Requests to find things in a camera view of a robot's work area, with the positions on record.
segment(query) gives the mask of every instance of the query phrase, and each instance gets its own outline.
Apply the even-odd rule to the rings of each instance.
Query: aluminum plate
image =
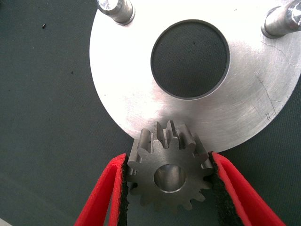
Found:
[[[208,151],[221,152],[256,135],[280,112],[301,73],[301,32],[269,39],[261,32],[267,12],[289,1],[132,0],[136,15],[120,26],[96,13],[90,40],[94,84],[113,120],[130,136],[173,119],[199,135]],[[229,46],[223,81],[198,98],[162,90],[151,72],[160,34],[183,20],[215,26]]]

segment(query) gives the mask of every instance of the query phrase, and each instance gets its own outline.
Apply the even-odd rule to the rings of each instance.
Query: spur gear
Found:
[[[141,195],[142,206],[153,202],[156,210],[163,204],[173,212],[179,205],[190,210],[191,199],[205,200],[200,190],[211,188],[204,181],[214,171],[208,153],[197,135],[186,125],[175,128],[173,121],[166,129],[157,122],[153,133],[142,129],[127,164],[127,180],[137,184],[131,194]]]

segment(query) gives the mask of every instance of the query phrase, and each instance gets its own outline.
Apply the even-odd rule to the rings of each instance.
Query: red foam padding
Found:
[[[218,175],[245,226],[285,225],[228,159],[217,153],[212,156],[218,165]]]
[[[116,226],[122,192],[122,165],[126,154],[112,159],[98,179],[75,226],[102,226],[111,200],[109,226]]]

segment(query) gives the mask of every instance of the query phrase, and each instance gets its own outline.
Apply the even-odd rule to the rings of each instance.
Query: center hole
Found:
[[[178,191],[185,183],[184,170],[172,164],[161,166],[154,175],[154,181],[163,192],[171,193]]]
[[[199,98],[222,82],[228,52],[224,36],[213,25],[181,21],[158,38],[151,54],[151,69],[165,92],[180,98]]]

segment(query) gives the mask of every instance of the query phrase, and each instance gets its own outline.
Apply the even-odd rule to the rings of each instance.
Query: metal standoff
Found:
[[[98,9],[119,25],[127,25],[135,16],[130,0],[96,0]]]
[[[268,38],[301,31],[301,0],[271,9],[261,30]]]

